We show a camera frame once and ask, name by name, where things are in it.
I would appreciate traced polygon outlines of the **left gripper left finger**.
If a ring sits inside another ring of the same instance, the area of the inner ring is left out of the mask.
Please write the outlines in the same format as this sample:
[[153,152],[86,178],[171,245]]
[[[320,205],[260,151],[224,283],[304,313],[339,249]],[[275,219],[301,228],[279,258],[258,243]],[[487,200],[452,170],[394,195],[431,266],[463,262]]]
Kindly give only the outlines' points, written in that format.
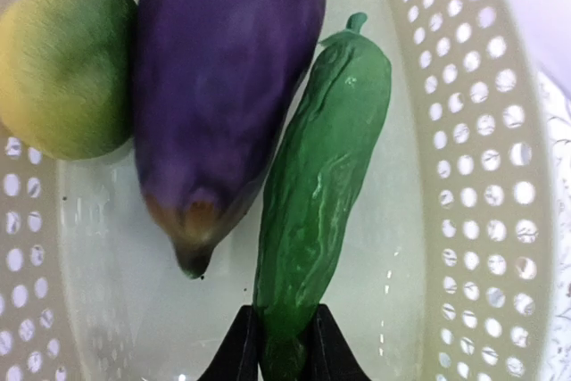
[[256,381],[258,337],[257,315],[251,305],[243,305],[198,381]]

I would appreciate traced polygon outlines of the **toy yellow corn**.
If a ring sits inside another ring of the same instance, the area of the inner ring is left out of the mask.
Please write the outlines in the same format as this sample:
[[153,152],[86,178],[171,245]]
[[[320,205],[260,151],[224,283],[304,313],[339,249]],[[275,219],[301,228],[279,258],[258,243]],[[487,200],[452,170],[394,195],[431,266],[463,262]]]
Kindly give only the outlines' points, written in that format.
[[124,145],[135,0],[15,0],[1,15],[1,121],[76,161]]

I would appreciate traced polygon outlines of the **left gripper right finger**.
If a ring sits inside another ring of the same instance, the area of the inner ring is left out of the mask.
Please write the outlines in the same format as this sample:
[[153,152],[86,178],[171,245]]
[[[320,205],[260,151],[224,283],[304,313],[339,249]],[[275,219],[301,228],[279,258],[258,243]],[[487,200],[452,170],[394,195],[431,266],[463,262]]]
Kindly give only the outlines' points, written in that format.
[[369,381],[330,309],[320,304],[310,327],[308,380]]

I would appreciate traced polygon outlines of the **toy eggplant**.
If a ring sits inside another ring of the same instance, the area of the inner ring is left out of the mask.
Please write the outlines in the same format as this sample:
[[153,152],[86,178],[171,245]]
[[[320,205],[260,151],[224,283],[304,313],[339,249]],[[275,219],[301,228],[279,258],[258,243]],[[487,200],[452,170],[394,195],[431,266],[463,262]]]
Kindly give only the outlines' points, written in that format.
[[131,94],[145,205],[190,278],[260,192],[327,0],[139,0]]

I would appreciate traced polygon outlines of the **toy small green cucumber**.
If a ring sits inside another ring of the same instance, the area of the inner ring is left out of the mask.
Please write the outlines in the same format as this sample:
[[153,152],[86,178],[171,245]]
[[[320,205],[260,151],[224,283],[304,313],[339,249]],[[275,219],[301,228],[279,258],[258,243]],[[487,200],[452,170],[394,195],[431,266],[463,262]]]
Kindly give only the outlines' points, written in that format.
[[385,124],[392,65],[362,34],[367,18],[352,14],[322,41],[265,183],[252,305],[267,380],[302,376],[307,328]]

